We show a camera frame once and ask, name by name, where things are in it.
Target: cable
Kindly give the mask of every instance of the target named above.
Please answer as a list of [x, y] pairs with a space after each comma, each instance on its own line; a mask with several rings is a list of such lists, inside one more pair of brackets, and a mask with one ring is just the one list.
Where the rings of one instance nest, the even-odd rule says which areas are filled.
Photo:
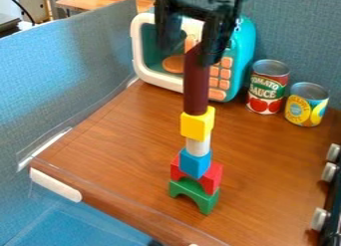
[[27, 15], [27, 17], [29, 17], [29, 19], [31, 20], [31, 22], [32, 22], [32, 26], [34, 26], [35, 24], [36, 24], [36, 22], [34, 21], [34, 19], [32, 18], [32, 16], [31, 16], [31, 14], [19, 3], [19, 2], [17, 2], [16, 0], [11, 0], [12, 2], [14, 2], [16, 5], [18, 5], [18, 7], [20, 8], [20, 9], [22, 9], [22, 11], [24, 12], [24, 13], [26, 13], [26, 15]]

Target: yellow label can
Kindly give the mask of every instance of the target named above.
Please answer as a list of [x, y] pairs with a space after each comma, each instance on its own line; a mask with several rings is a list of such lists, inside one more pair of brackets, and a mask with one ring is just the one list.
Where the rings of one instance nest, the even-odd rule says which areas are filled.
[[328, 92], [316, 84], [297, 83], [291, 87], [290, 94], [285, 106], [285, 118], [302, 126], [319, 125], [328, 105]]

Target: toy microwave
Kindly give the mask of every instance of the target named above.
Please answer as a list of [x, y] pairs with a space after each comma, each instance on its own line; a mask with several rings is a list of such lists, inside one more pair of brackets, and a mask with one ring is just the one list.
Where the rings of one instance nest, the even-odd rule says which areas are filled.
[[[240, 90], [255, 46], [255, 27], [241, 16], [234, 28], [221, 62], [210, 67], [209, 98], [228, 102]], [[184, 53], [201, 40], [203, 22], [183, 18], [181, 40], [165, 55], [157, 44], [155, 15], [139, 14], [132, 22], [133, 65], [138, 77], [147, 83], [182, 93]]]

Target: blue cube block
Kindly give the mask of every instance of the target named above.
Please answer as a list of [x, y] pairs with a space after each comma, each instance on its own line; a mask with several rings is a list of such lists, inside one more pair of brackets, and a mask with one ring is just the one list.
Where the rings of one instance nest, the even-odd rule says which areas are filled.
[[210, 152], [197, 157], [189, 154], [185, 148], [179, 153], [179, 169], [189, 176], [200, 179], [210, 167]]

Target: yellow cube block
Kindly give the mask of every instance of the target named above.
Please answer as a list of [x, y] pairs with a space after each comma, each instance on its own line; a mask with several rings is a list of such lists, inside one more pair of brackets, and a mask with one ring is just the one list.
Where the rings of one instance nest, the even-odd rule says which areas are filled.
[[207, 107], [207, 112], [200, 116], [182, 113], [180, 116], [180, 133], [182, 136], [204, 141], [214, 127], [214, 107]]

